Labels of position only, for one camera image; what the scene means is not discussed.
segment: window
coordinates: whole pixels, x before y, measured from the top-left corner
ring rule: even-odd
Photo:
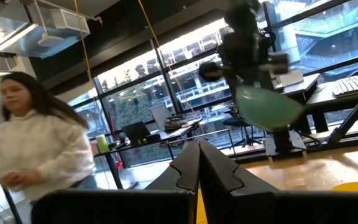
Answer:
[[[318,83],[332,82],[341,78],[348,77],[351,73],[358,71],[358,63],[354,63],[342,68],[337,68],[320,75]]]
[[[314,0],[314,1],[285,1],[285,0],[267,0],[274,5],[276,20],[282,21],[291,18],[301,12],[310,10],[316,6],[329,2],[330,0]]]
[[[235,126],[226,126],[223,124],[223,121],[231,118],[231,116],[225,111],[229,109],[230,103],[221,103],[215,106],[209,106],[202,110],[196,111],[196,113],[188,113],[186,115],[188,121],[192,121],[194,119],[202,118],[203,120],[200,122],[201,128],[204,133],[211,133],[214,131],[220,131],[223,129],[230,130],[230,134],[233,140],[233,144],[243,140],[245,137],[244,129]],[[250,127],[247,127],[247,132],[251,134]],[[263,136],[263,131],[261,129],[254,127],[254,136]],[[230,147],[230,139],[229,135],[226,132],[212,134],[206,136],[208,141],[217,147],[218,149]]]
[[[178,155],[181,148],[172,147],[173,155]],[[148,146],[137,147],[134,149],[123,151],[122,154],[126,158],[127,166],[138,166],[151,162],[164,161],[171,159],[167,146],[160,144],[152,144]]]
[[[99,100],[79,108],[75,108],[75,111],[88,122],[89,129],[86,133],[89,138],[110,133],[109,125],[104,113],[102,112]]]
[[[173,91],[180,100],[183,109],[199,106],[215,100],[231,96],[229,85],[225,79],[218,82],[206,82],[198,75],[200,64],[215,62],[222,65],[218,54],[182,66],[170,72]]]
[[[358,0],[274,31],[276,48],[304,72],[358,57]]]
[[[160,50],[165,64],[173,65],[215,48],[229,30],[224,19],[220,19],[162,45]]]
[[[75,105],[77,105],[78,103],[82,103],[82,102],[84,102],[85,100],[88,100],[88,99],[90,99],[90,98],[92,98],[92,97],[95,97],[95,96],[97,96],[97,95],[98,95],[98,93],[96,92],[96,89],[93,88],[92,90],[87,91],[86,93],[84,93],[84,94],[82,94],[82,95],[80,95],[80,96],[77,96],[75,99],[73,99],[73,100],[71,100],[70,102],[68,102],[68,104],[69,104],[70,106],[75,106]]]
[[[159,69],[160,65],[158,64],[157,56],[154,50],[151,50],[98,75],[96,81],[101,85],[101,91],[107,92],[125,83],[157,72]]]
[[[172,107],[162,75],[109,95],[103,99],[103,103],[115,130],[139,121],[151,120],[149,108],[154,105],[165,104],[167,108]]]

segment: keyboard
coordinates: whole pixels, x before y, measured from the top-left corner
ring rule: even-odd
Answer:
[[[337,80],[333,93],[336,97],[358,94],[358,76]]]

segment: glass wall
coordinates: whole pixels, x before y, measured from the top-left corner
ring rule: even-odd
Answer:
[[[157,56],[154,50],[151,50],[98,75],[96,81],[101,85],[101,91],[107,92],[140,77],[157,72],[159,69]]]
[[[114,130],[139,121],[152,119],[149,108],[159,104],[172,105],[162,75],[113,93],[103,99]]]
[[[92,90],[87,91],[86,93],[81,94],[80,96],[77,96],[76,98],[70,100],[68,102],[68,104],[70,106],[75,106],[75,105],[77,105],[79,103],[82,103],[82,102],[84,102],[84,101],[86,101],[88,99],[91,99],[92,97],[95,97],[97,95],[98,95],[98,93],[96,92],[96,89],[93,88]]]
[[[102,111],[99,100],[79,108],[75,108],[75,111],[88,122],[89,129],[86,133],[89,138],[110,133],[109,125]]]
[[[214,62],[222,66],[222,60],[218,54],[212,54],[203,59],[192,62],[169,72],[172,80],[173,91],[183,109],[189,109],[220,100],[231,96],[229,85],[225,79],[218,82],[208,83],[198,75],[200,64],[205,62]]]
[[[358,0],[346,2],[275,30],[276,49],[290,54],[292,68],[317,70],[358,57]],[[326,72],[326,82],[346,77],[351,67]]]
[[[284,1],[284,0],[260,0],[260,2],[267,1],[274,5],[275,15],[277,21],[282,21],[292,16],[295,16],[301,12],[310,10],[316,6],[319,6],[323,3],[329,2],[331,0],[296,0],[296,1]]]
[[[329,0],[269,0],[273,5],[273,14],[267,17],[264,11],[259,11],[257,23],[259,28],[267,26],[266,18],[270,18],[273,31],[276,33],[276,50],[286,52],[290,56],[291,68],[303,72],[312,72],[339,62],[345,62],[358,57],[358,0],[351,0],[336,7],[326,9],[306,19],[278,27],[280,21],[291,18],[301,12],[320,6]],[[163,44],[159,51],[162,53],[168,82],[157,62],[154,50],[144,52],[127,62],[113,67],[98,75],[95,80],[100,87],[99,93],[104,93],[100,102],[107,114],[102,113],[100,102],[90,101],[96,96],[96,90],[91,90],[70,102],[71,105],[89,101],[77,107],[76,110],[89,121],[91,129],[89,136],[109,133],[108,122],[114,128],[114,133],[121,133],[123,126],[139,121],[147,123],[149,131],[158,130],[157,124],[152,121],[149,108],[155,105],[165,105],[175,113],[172,95],[181,104],[181,110],[197,111],[185,114],[188,121],[202,118],[201,128],[204,133],[229,129],[234,142],[244,138],[244,132],[238,127],[225,126],[224,121],[231,118],[225,112],[229,109],[231,92],[225,80],[207,83],[198,75],[200,64],[214,62],[222,65],[219,55],[214,51],[217,45],[222,44],[225,34],[232,32],[224,19],[197,27],[194,31],[172,38],[172,41]],[[337,68],[321,74],[320,84],[347,77],[358,70],[358,63]],[[117,88],[126,84],[126,89]],[[349,110],[326,113],[329,124],[338,124],[349,114]],[[263,131],[254,128],[255,136],[263,136]],[[227,133],[210,135],[208,140],[216,147],[229,147]],[[153,161],[169,159],[165,146],[154,144],[138,149],[124,151],[120,155],[126,166],[136,166]]]

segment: yellow object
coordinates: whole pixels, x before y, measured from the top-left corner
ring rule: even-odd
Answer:
[[[358,182],[341,184],[333,188],[334,191],[358,191]]]
[[[197,202],[197,224],[207,224],[203,196],[201,190],[198,189],[198,202]]]

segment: table leg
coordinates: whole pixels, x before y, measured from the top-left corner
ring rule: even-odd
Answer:
[[[17,211],[16,205],[12,199],[11,194],[4,187],[2,188],[2,190],[4,191],[4,195],[6,197],[7,203],[9,205],[9,207],[11,208],[12,215],[15,218],[16,224],[23,224],[22,219],[20,218],[19,212]]]
[[[116,183],[117,188],[118,189],[123,189],[124,187],[122,186],[121,180],[119,178],[118,170],[116,168],[116,165],[115,165],[114,161],[111,158],[111,154],[107,154],[105,156],[106,156],[107,164],[108,164],[108,166],[110,168],[112,177],[114,178],[114,181]]]
[[[227,133],[228,133],[228,135],[229,135],[231,147],[233,148],[234,157],[236,158],[236,160],[238,160],[238,158],[237,158],[237,153],[236,153],[236,149],[234,148],[233,140],[232,140],[232,138],[231,138],[230,130],[227,129]]]
[[[300,104],[304,105],[306,103],[306,98],[305,95],[302,94],[297,94],[297,95],[293,95],[291,96],[291,98],[297,102],[299,102]],[[305,134],[311,134],[311,130],[310,130],[310,126],[309,126],[309,121],[308,121],[308,117],[306,115],[306,113],[304,113],[303,115],[301,115],[297,121],[295,121],[295,123],[293,124],[293,127],[298,130],[301,131],[302,133]]]
[[[314,126],[317,133],[328,131],[328,125],[324,113],[314,113],[311,116],[313,117]]]
[[[171,155],[171,159],[173,160],[174,157],[173,157],[172,149],[171,149],[169,142],[167,142],[167,146],[168,146],[169,154]]]

